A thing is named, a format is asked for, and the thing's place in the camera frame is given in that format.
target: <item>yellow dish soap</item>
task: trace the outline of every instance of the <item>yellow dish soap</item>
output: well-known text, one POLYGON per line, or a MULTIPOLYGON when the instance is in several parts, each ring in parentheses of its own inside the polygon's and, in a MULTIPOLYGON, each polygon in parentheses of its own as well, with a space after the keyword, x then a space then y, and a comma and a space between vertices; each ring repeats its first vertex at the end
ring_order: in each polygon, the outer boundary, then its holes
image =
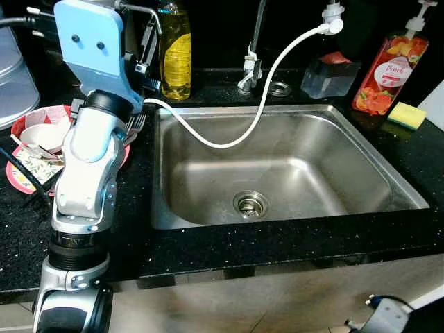
POLYGON ((162 34, 159 43, 161 90, 168 99, 182 100, 191 91, 191 31, 181 0, 159 0, 162 34))

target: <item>faucet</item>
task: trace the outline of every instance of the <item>faucet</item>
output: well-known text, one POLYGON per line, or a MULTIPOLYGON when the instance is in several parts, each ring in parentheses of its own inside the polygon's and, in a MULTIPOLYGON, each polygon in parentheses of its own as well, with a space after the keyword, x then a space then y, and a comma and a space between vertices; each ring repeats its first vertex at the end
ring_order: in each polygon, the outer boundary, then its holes
POLYGON ((262 20, 264 18, 265 6, 266 0, 261 0, 261 2, 259 3, 259 9, 257 10, 257 18, 253 38, 248 45, 247 55, 245 56, 244 78, 240 80, 237 84, 239 92, 244 95, 250 94, 251 89, 256 87, 257 80, 262 77, 262 61, 257 57, 256 47, 257 40, 259 39, 259 32, 262 26, 262 20))
MULTIPOLYGON (((259 3, 259 9, 257 10, 257 18, 253 38, 248 45, 247 55, 244 57, 244 78, 242 78, 242 80, 237 83, 239 92, 243 95, 250 94, 251 89, 256 87, 257 80, 262 77, 262 61, 257 57, 256 48, 257 40, 259 39, 259 32, 262 26, 262 20, 264 18, 265 6, 266 0, 261 0, 261 2, 259 3)), ((327 0, 327 8, 322 13, 324 23, 330 23, 335 19, 341 18, 341 13, 343 11, 344 7, 341 6, 339 0, 327 0)))

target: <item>fork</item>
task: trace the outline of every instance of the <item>fork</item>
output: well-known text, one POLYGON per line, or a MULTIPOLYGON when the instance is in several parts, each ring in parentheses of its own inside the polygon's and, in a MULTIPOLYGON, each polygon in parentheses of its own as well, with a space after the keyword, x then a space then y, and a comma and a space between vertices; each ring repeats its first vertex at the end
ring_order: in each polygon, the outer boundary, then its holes
POLYGON ((128 133, 130 132, 132 126, 134 123, 134 116, 130 117, 130 120, 128 120, 128 123, 126 123, 126 136, 128 136, 128 133))
POLYGON ((127 146, 131 142, 136 140, 137 134, 139 134, 142 128, 144 127, 145 120, 146 120, 145 114, 138 114, 134 118, 132 126, 128 129, 126 139, 123 141, 124 146, 127 146))

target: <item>black cable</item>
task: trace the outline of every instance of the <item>black cable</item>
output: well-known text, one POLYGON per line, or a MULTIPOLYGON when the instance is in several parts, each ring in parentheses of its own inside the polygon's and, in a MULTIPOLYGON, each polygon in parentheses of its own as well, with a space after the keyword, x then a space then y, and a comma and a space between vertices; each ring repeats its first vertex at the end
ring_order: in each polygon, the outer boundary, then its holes
POLYGON ((51 204, 51 201, 49 200, 49 196, 48 196, 48 194, 46 194, 43 186, 40 184, 40 182, 37 180, 37 178, 34 177, 34 175, 17 158, 15 158, 11 154, 9 154, 1 146, 0 146, 0 154, 2 154, 4 157, 6 157, 8 159, 8 161, 11 162, 12 165, 14 165, 14 167, 19 169, 19 171, 21 173, 23 173, 23 176, 25 176, 32 185, 34 185, 36 190, 43 197, 44 203, 48 207, 49 213, 52 214, 52 209, 51 209, 52 204, 51 204))
POLYGON ((32 17, 8 17, 7 19, 0 19, 0 28, 5 26, 33 26, 35 20, 32 17))
POLYGON ((405 300, 403 300, 402 298, 399 298, 397 296, 392 296, 392 295, 378 295, 376 296, 378 298, 388 298, 389 300, 395 300, 399 303, 402 303, 403 305, 405 305, 406 307, 408 307, 409 309, 411 309, 412 311, 415 311, 415 308, 412 307, 409 303, 407 303, 405 300))
MULTIPOLYGON (((43 189, 45 190, 46 193, 52 188, 52 186, 57 181, 57 179, 59 178, 62 171, 63 171, 63 169, 60 169, 55 174, 53 174, 46 182, 44 182, 42 184, 43 189)), ((30 203, 33 203, 39 197, 40 197, 40 193, 38 191, 34 191, 30 196, 28 196, 28 198, 22 204, 22 208, 25 208, 30 203)))

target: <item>yellow sponge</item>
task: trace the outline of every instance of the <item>yellow sponge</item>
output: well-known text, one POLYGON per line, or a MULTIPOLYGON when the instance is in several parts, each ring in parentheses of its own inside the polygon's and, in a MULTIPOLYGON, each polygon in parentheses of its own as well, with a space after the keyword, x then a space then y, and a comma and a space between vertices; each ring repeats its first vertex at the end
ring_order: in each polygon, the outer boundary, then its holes
POLYGON ((400 125, 417 130, 424 121, 425 111, 419 110, 413 106, 398 102, 388 116, 388 120, 394 121, 400 125))

